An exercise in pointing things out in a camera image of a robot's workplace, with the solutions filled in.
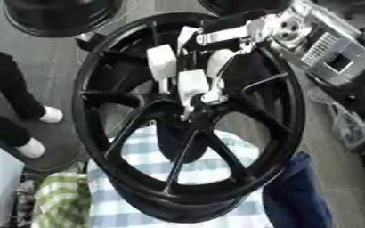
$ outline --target wire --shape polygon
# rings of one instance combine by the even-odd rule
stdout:
[[[123,20],[126,16],[130,15],[131,13],[133,13],[135,10],[138,9],[138,5],[140,3],[141,0],[135,0],[135,4],[134,4],[134,7],[131,8],[131,10],[129,11],[126,11],[125,13],[123,13],[120,17],[118,17],[117,19],[115,20],[112,20],[110,21],[109,23],[107,23],[106,25],[102,26],[100,29],[98,29],[98,32],[101,32],[103,31],[103,29],[107,28],[109,25],[112,25],[114,23],[117,23],[121,20]]]
[[[129,116],[129,115],[130,115],[133,111],[135,111],[135,110],[134,110],[134,109],[129,110],[129,111],[126,113],[126,115],[123,117],[123,119],[122,119],[122,120],[120,120],[120,122],[118,122],[118,124],[117,124],[117,125],[115,125],[115,126],[112,128],[112,130],[110,130],[110,131],[109,131],[109,135],[113,135],[113,134],[116,132],[116,129],[117,129],[118,127],[120,127],[122,124],[124,124],[124,123],[126,122],[126,120],[127,120],[128,116]]]
[[[105,28],[107,28],[109,25],[112,25],[112,24],[115,24],[115,23],[117,23],[117,22],[119,22],[119,21],[121,21],[121,20],[123,20],[126,16],[128,16],[128,15],[130,15],[131,13],[133,13],[134,11],[136,11],[137,9],[138,9],[138,6],[139,6],[139,4],[140,4],[140,1],[141,0],[136,0],[135,1],[135,4],[134,4],[134,7],[133,8],[131,8],[131,10],[129,10],[129,11],[126,11],[125,13],[123,13],[120,17],[118,17],[117,19],[115,19],[115,20],[112,20],[112,21],[110,21],[110,22],[108,22],[106,25],[104,25],[104,26],[102,26],[102,27],[100,27],[98,30],[97,30],[97,32],[98,33],[100,33],[100,32],[102,32]],[[80,60],[80,51],[79,51],[79,47],[76,49],[76,62],[77,62],[77,64],[78,65],[82,65],[83,64],[83,62],[81,62],[81,60]]]
[[[42,180],[44,179],[41,175],[38,175],[38,174],[34,174],[34,173],[27,173],[27,172],[23,172],[22,173],[23,177],[26,179],[26,180],[31,180],[31,179],[28,179],[29,176],[34,176],[34,177],[38,177],[39,180]]]

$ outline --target black pants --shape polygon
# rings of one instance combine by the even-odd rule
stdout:
[[[12,56],[0,52],[0,91],[22,119],[39,119],[44,106],[28,91],[26,80]],[[24,128],[0,117],[0,140],[12,147],[28,143],[30,134]]]

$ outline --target wheel rim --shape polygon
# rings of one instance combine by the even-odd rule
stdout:
[[[36,37],[73,37],[110,21],[123,1],[4,1],[6,19],[18,30]]]
[[[272,11],[280,12],[289,7],[289,0],[199,0],[199,2],[210,12],[226,16],[245,11]]]
[[[303,134],[304,103],[296,76],[286,62],[277,58],[267,48],[261,48],[259,54],[268,57],[268,62],[272,63],[277,72],[282,73],[283,71],[286,74],[283,77],[281,75],[271,77],[245,87],[247,90],[253,90],[258,86],[277,83],[279,87],[285,88],[285,93],[281,93],[280,97],[285,101],[288,108],[284,110],[284,119],[280,123],[261,111],[261,109],[258,109],[255,104],[248,104],[247,100],[243,102],[239,95],[231,97],[233,102],[229,103],[234,103],[234,109],[255,115],[256,120],[263,124],[265,123],[269,128],[277,129],[272,132],[272,141],[264,149],[262,156],[250,167],[242,167],[241,164],[237,163],[228,147],[223,146],[223,143],[217,137],[207,131],[193,133],[190,130],[191,135],[186,137],[185,142],[192,142],[195,138],[193,135],[198,136],[197,134],[200,134],[203,136],[203,132],[205,132],[207,142],[213,144],[212,149],[219,153],[226,160],[229,167],[231,167],[231,178],[218,183],[195,186],[180,185],[176,184],[175,175],[170,175],[166,182],[162,182],[140,173],[134,167],[121,160],[120,156],[115,157],[115,154],[120,154],[120,148],[123,146],[123,143],[136,128],[150,119],[165,121],[164,117],[181,113],[182,107],[178,102],[167,96],[127,94],[127,91],[133,89],[132,85],[131,87],[125,85],[125,91],[122,93],[120,90],[117,93],[90,91],[90,80],[98,66],[101,66],[104,62],[113,62],[115,60],[113,57],[115,56],[119,60],[123,59],[124,61],[134,62],[134,64],[143,65],[142,57],[128,52],[129,48],[132,48],[128,44],[133,44],[133,40],[135,40],[136,44],[140,42],[145,43],[143,37],[153,35],[154,38],[150,37],[152,43],[157,43],[157,39],[165,39],[162,37],[165,35],[162,34],[165,34],[167,30],[177,31],[181,29],[182,25],[198,27],[203,23],[203,20],[211,19],[213,18],[204,14],[170,13],[138,20],[127,25],[111,34],[90,53],[75,83],[73,116],[78,134],[92,158],[105,171],[115,188],[129,203],[150,216],[170,222],[206,221],[221,216],[237,207],[250,192],[270,182],[272,178],[281,172],[284,165],[293,156]],[[100,115],[96,106],[98,102],[117,102],[118,104],[139,108],[139,111],[135,111],[130,116],[129,121],[122,127],[121,134],[118,135],[117,140],[111,145],[104,130],[101,129]],[[204,119],[205,122],[207,121],[207,126],[211,127],[220,119],[223,112],[230,108],[223,105],[212,108],[212,111],[217,115],[211,118],[207,116]],[[198,118],[203,120],[203,117],[200,115],[198,115]],[[184,153],[180,153],[177,156],[177,161],[183,159],[182,154]],[[172,174],[178,174],[183,165],[177,161],[174,162]],[[140,198],[142,200],[142,196],[148,201],[138,203]],[[163,206],[164,211],[159,211],[158,213],[151,212],[150,207],[160,207],[160,205]],[[166,210],[166,208],[176,208],[176,211],[186,211],[187,209],[192,210],[192,206],[195,206],[196,213],[185,216],[176,217],[175,212],[168,214]],[[209,207],[213,208],[213,210],[210,210],[209,213],[203,213]]]

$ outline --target shoe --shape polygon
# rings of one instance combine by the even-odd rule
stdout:
[[[45,153],[45,146],[37,139],[31,138],[24,146],[17,147],[17,151],[31,159],[38,159]]]
[[[40,118],[40,121],[43,121],[47,124],[56,124],[61,122],[62,119],[63,114],[60,110],[45,106],[45,114]]]

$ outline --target green plaid fabric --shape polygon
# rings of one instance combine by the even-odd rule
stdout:
[[[90,192],[86,176],[58,173],[44,179],[36,193],[32,228],[87,227]]]

